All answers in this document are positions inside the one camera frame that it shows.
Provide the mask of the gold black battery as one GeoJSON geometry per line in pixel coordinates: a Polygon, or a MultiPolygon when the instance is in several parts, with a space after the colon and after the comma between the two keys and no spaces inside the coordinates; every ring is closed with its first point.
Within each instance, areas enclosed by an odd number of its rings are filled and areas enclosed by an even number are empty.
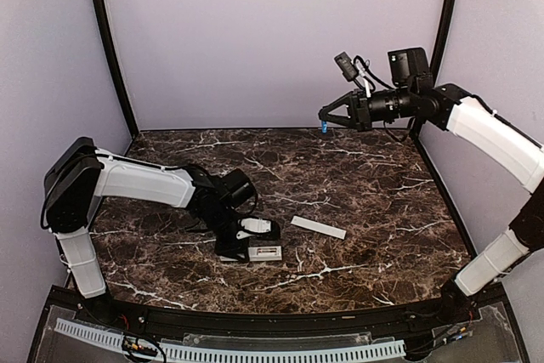
{"type": "Polygon", "coordinates": [[[257,253],[258,254],[277,254],[278,248],[277,247],[258,247],[257,253]]]}

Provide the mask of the white remote control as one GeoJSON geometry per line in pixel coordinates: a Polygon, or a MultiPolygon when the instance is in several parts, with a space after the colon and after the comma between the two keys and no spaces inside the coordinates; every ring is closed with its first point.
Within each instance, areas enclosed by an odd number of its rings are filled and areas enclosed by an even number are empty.
{"type": "Polygon", "coordinates": [[[268,262],[281,261],[281,246],[248,247],[241,250],[229,250],[218,255],[223,262],[268,262]]]}

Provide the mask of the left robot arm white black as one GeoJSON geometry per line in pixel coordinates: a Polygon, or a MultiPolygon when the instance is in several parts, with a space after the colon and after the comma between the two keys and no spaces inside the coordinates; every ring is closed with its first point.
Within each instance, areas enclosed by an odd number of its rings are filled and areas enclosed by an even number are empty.
{"type": "Polygon", "coordinates": [[[217,255],[240,261],[249,258],[250,237],[272,230],[269,221],[238,212],[258,196],[241,170],[216,176],[198,165],[141,162],[101,150],[87,137],[77,139],[46,173],[44,193],[40,225],[54,234],[77,289],[88,300],[87,312],[102,326],[114,325],[120,308],[105,295],[105,278],[88,231],[94,198],[124,197],[185,209],[216,236],[217,255]]]}

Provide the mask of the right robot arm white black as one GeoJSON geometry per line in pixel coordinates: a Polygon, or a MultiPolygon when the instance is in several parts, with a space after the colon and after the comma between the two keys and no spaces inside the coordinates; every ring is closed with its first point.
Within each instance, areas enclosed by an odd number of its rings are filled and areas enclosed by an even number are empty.
{"type": "Polygon", "coordinates": [[[343,77],[356,88],[319,112],[320,120],[366,132],[378,122],[412,118],[428,122],[486,156],[528,193],[508,227],[443,286],[433,315],[450,324],[467,300],[522,258],[543,248],[543,145],[493,111],[477,94],[453,83],[437,85],[423,48],[388,52],[392,85],[372,90],[359,83],[368,72],[360,57],[334,58],[343,77]]]}

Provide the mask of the white battery cover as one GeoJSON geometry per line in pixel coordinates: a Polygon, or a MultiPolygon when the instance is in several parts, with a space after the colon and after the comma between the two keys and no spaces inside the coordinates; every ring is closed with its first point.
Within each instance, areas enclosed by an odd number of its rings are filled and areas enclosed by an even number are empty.
{"type": "Polygon", "coordinates": [[[313,220],[309,220],[299,216],[293,216],[291,220],[291,224],[299,228],[320,233],[322,235],[328,235],[330,237],[334,237],[340,240],[344,240],[347,234],[345,230],[330,226],[328,224],[315,222],[313,220]]]}

